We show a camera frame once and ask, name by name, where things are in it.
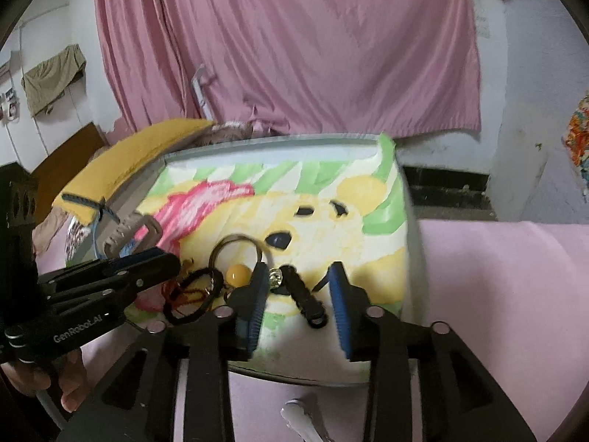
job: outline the yellow pillow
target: yellow pillow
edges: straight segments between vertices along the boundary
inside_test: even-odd
[[[123,183],[148,162],[157,158],[170,146],[201,132],[211,124],[212,122],[205,119],[179,118],[142,129],[119,141],[88,163],[86,168],[61,190],[53,201],[53,206],[59,206],[73,214],[84,225],[90,224],[95,211],[64,201],[61,199],[62,193],[73,193],[95,201],[100,201],[104,197],[108,201]]]

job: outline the orange bead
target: orange bead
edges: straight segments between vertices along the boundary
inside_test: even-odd
[[[225,281],[234,288],[247,286],[250,282],[251,270],[245,264],[234,264],[229,266],[225,273]]]

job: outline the wall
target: wall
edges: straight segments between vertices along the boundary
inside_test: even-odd
[[[589,46],[559,0],[505,0],[505,8],[507,101],[487,194],[500,220],[519,220],[533,201],[527,217],[573,222],[550,207],[571,203],[567,195],[580,204],[560,138],[589,88]],[[537,189],[550,152],[556,159]]]
[[[505,108],[507,34],[502,0],[473,0],[481,61],[481,134],[448,131],[398,141],[402,164],[489,174]]]
[[[98,41],[94,0],[70,0],[71,39],[80,45],[86,66],[86,94],[94,124],[104,133],[114,129],[121,110],[107,81]]]
[[[71,43],[69,0],[34,0],[2,48],[2,60],[10,58],[9,75],[0,77],[0,92],[11,86],[19,102],[19,118],[0,128],[0,164],[18,160],[32,171],[52,151],[92,120],[85,96],[85,81],[67,88],[50,115],[31,117],[21,85],[25,72],[54,56]]]

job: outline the brown headboard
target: brown headboard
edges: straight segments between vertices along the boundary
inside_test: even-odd
[[[34,171],[39,181],[35,220],[39,224],[51,211],[51,203],[60,191],[105,146],[96,126],[89,123],[52,152]]]

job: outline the cartoon bear ear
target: cartoon bear ear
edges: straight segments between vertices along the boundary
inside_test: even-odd
[[[337,201],[366,216],[387,198],[387,184],[370,174],[351,176],[339,183],[336,196]]]

